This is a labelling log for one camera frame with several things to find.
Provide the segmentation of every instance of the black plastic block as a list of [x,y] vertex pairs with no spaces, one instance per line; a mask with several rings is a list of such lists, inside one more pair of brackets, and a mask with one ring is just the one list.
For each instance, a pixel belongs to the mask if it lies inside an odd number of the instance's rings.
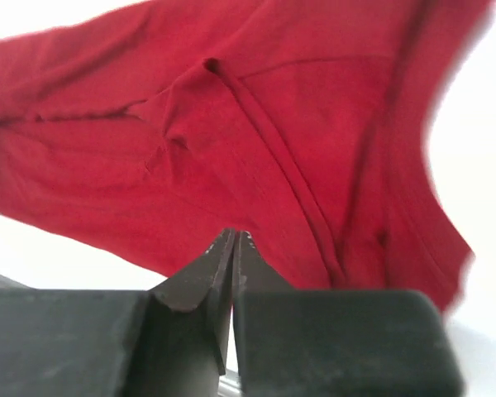
[[0,397],[216,397],[234,240],[151,291],[0,288]]
[[462,393],[441,317],[422,294],[246,291],[235,309],[246,397]]

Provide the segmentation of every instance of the red t-shirt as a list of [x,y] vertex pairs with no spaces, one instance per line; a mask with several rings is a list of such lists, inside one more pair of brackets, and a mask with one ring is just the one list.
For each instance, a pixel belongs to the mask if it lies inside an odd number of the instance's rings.
[[470,250],[422,129],[488,5],[159,0],[0,41],[0,213],[167,276],[234,227],[299,288],[445,309]]

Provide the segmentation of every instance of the red cloth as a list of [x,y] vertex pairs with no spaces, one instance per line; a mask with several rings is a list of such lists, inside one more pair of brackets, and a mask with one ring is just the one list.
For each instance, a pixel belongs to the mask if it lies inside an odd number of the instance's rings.
[[488,3],[159,0],[0,41],[0,213],[167,276],[235,227],[299,288],[444,309],[470,250],[422,124]]

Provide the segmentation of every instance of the red fabric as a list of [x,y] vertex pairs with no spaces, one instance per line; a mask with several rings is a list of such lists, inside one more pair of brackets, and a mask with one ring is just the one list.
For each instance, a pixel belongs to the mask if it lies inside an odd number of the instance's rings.
[[0,213],[167,276],[245,229],[299,288],[444,309],[470,250],[422,123],[488,3],[160,0],[0,41]]

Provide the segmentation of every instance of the white wall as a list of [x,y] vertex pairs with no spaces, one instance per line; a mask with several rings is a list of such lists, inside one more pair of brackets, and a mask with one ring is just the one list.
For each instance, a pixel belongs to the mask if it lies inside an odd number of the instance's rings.
[[[0,38],[81,22],[131,2],[2,0]],[[432,118],[428,154],[439,199],[477,255],[449,332],[469,395],[496,397],[496,19],[446,90]],[[0,273],[38,288],[148,289],[163,279],[2,217]],[[236,369],[234,354],[228,366]]]

